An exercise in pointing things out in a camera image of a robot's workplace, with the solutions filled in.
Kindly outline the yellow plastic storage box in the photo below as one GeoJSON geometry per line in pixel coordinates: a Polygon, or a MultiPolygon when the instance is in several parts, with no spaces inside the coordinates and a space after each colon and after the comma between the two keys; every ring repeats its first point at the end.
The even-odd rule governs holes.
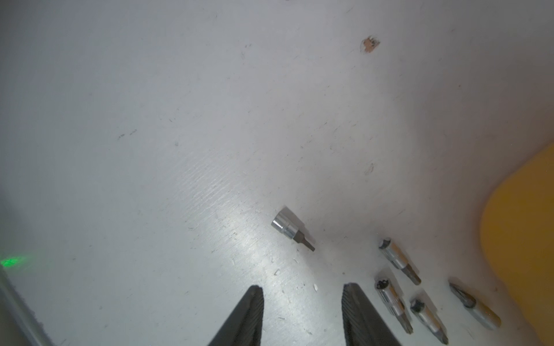
{"type": "Polygon", "coordinates": [[[493,191],[480,220],[480,245],[541,343],[552,345],[552,145],[493,191]]]}

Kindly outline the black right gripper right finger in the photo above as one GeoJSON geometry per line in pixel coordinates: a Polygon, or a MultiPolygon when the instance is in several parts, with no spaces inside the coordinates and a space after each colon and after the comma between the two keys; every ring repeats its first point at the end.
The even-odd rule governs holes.
{"type": "Polygon", "coordinates": [[[347,346],[401,346],[359,284],[343,286],[341,308],[347,346]]]}

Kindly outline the silver socket bit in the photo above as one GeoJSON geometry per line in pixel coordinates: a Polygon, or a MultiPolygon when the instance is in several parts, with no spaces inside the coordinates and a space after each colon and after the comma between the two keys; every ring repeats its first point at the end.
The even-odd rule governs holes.
{"type": "Polygon", "coordinates": [[[314,252],[315,247],[309,242],[300,226],[293,222],[289,217],[290,213],[287,209],[280,210],[271,222],[271,226],[280,234],[288,239],[303,244],[307,249],[314,252]]]}
{"type": "Polygon", "coordinates": [[[415,315],[415,318],[417,318],[438,341],[443,345],[449,344],[449,339],[442,323],[424,301],[420,298],[412,299],[410,310],[415,315]]]}
{"type": "Polygon", "coordinates": [[[390,279],[377,279],[375,289],[388,311],[398,320],[404,331],[407,334],[413,334],[413,327],[406,313],[405,305],[390,279]]]}
{"type": "Polygon", "coordinates": [[[387,260],[398,270],[402,271],[414,285],[421,284],[417,272],[411,266],[404,252],[391,238],[383,238],[379,243],[379,250],[387,260]]]}
{"type": "Polygon", "coordinates": [[[469,294],[459,285],[449,282],[451,292],[460,300],[465,310],[487,330],[497,330],[501,318],[482,301],[469,294]]]}

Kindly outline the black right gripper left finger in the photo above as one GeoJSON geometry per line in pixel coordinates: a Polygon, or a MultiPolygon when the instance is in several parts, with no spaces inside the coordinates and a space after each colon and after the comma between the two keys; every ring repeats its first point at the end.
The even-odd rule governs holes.
{"type": "Polygon", "coordinates": [[[251,285],[209,346],[259,346],[263,333],[263,289],[251,285]]]}

